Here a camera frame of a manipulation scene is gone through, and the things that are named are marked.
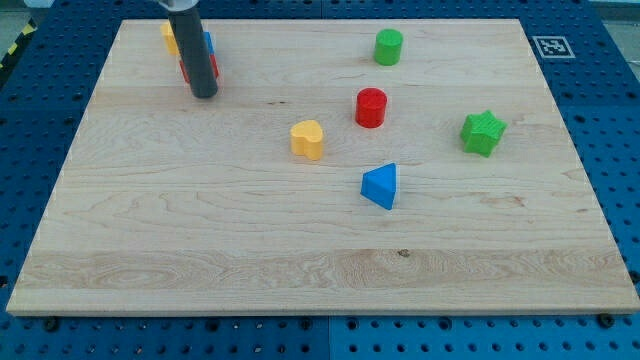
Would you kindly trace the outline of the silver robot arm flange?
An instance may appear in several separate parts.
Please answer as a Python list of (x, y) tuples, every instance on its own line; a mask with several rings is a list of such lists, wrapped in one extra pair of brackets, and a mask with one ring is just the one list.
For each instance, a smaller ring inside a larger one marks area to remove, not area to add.
[(195, 7), (199, 0), (155, 0), (169, 12), (182, 12)]

